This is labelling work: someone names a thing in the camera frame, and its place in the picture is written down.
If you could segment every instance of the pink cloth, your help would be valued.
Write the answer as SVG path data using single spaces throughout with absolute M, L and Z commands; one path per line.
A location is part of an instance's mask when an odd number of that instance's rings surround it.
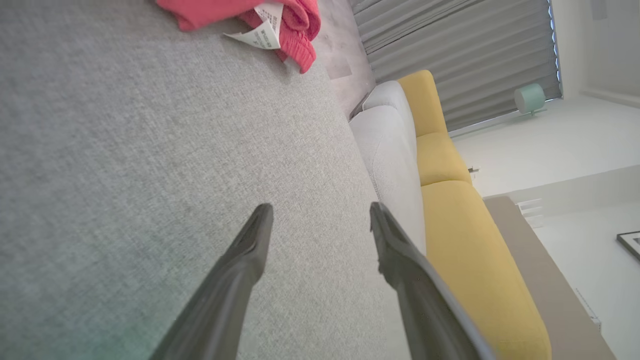
M 182 31 L 194 31 L 212 22 L 237 16 L 252 28 L 262 24 L 253 10 L 264 0 L 157 0 L 157 4 L 174 14 Z M 317 0 L 278 0 L 284 5 L 280 26 L 278 57 L 291 57 L 304 74 L 316 60 L 311 44 L 320 31 Z

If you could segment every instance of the clothing tag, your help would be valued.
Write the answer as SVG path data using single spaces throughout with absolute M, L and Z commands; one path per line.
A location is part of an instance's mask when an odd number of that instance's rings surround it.
M 282 3 L 260 4 L 253 8 L 263 21 L 260 26 L 244 34 L 225 35 L 260 49 L 279 49 L 282 8 Z

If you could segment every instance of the mint green lamp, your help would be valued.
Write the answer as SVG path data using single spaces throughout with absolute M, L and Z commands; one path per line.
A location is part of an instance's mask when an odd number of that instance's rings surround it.
M 539 84 L 530 84 L 516 89 L 513 92 L 513 97 L 515 98 L 516 106 L 520 113 L 525 114 L 520 117 L 526 115 L 533 116 L 536 113 L 546 110 L 542 108 L 546 100 L 545 92 Z

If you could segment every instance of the white wall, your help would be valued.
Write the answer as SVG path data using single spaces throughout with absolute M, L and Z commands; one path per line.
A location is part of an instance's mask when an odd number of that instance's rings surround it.
M 640 96 L 640 1 L 598 1 L 605 3 L 607 18 L 587 22 L 587 86 Z
M 549 217 L 535 231 L 602 321 L 618 360 L 640 359 L 640 261 L 616 241 L 640 231 L 640 202 Z
M 556 44 L 561 85 L 565 99 L 573 99 L 586 86 L 591 42 L 587 21 L 591 13 L 587 0 L 551 0 L 556 25 Z
M 605 10 L 595 17 L 591 3 Z M 581 92 L 640 102 L 640 0 L 551 0 L 565 99 Z
M 640 165 L 506 193 L 516 204 L 541 199 L 535 215 L 554 217 L 640 202 Z
M 455 138 L 483 197 L 640 165 L 640 109 L 577 96 L 534 118 Z

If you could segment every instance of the gray curtain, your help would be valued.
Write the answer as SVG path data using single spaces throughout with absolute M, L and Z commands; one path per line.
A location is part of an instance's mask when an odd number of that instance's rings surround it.
M 351 0 L 378 83 L 427 69 L 452 131 L 516 110 L 513 90 L 561 96 L 547 0 Z

